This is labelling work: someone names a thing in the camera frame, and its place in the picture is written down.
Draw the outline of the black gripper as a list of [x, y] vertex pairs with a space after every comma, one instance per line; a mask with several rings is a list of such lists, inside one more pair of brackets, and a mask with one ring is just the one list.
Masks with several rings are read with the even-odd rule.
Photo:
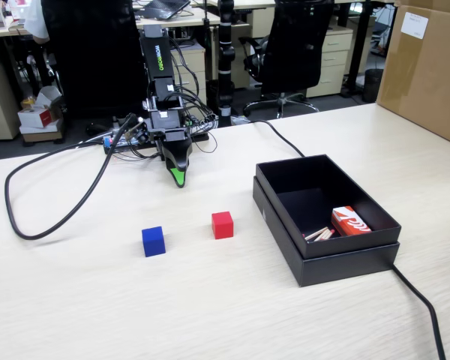
[[182, 113], [177, 109], [150, 110], [146, 119], [146, 133], [150, 142], [160, 142], [166, 169], [178, 188], [185, 186], [192, 139], [185, 127]]

